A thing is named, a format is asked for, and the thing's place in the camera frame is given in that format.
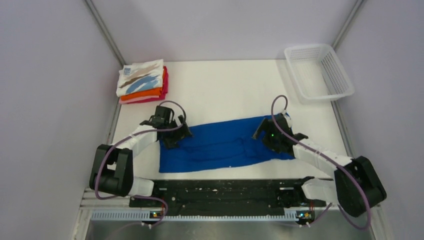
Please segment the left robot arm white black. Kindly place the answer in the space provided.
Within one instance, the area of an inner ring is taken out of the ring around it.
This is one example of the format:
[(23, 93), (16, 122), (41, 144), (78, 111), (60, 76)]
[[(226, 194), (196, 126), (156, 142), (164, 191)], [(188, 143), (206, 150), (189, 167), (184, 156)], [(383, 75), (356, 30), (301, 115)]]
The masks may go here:
[(179, 147), (179, 141), (192, 137), (186, 123), (187, 114), (184, 112), (177, 119), (174, 117), (172, 108), (160, 104), (154, 114), (128, 136), (112, 145), (97, 147), (89, 187), (98, 199), (102, 199), (100, 193), (106, 193), (107, 199), (141, 196), (149, 207), (160, 202), (161, 194), (154, 189), (154, 181), (134, 175), (134, 158), (153, 143), (161, 142), (167, 149), (175, 149)]

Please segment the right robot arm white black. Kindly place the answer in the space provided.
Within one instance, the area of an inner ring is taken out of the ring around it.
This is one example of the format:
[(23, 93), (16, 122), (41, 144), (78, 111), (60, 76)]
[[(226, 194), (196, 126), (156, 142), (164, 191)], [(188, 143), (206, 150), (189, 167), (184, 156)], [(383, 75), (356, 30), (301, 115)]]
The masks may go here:
[(286, 112), (264, 118), (252, 135), (271, 151), (288, 154), (320, 170), (329, 180), (309, 177), (293, 192), (299, 206), (312, 200), (339, 205), (348, 215), (358, 217), (387, 198), (387, 192), (371, 161), (364, 157), (338, 155), (303, 133), (293, 133)]

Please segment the blue printed t-shirt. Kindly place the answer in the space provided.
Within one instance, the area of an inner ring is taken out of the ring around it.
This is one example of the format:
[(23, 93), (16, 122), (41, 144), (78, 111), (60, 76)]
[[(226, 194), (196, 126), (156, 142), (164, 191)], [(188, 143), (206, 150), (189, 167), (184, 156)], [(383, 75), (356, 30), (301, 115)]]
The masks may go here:
[(179, 141), (177, 148), (160, 143), (159, 172), (188, 173), (236, 168), (273, 159), (292, 160), (288, 153), (276, 153), (252, 136), (263, 121), (256, 116), (192, 126), (192, 137)]

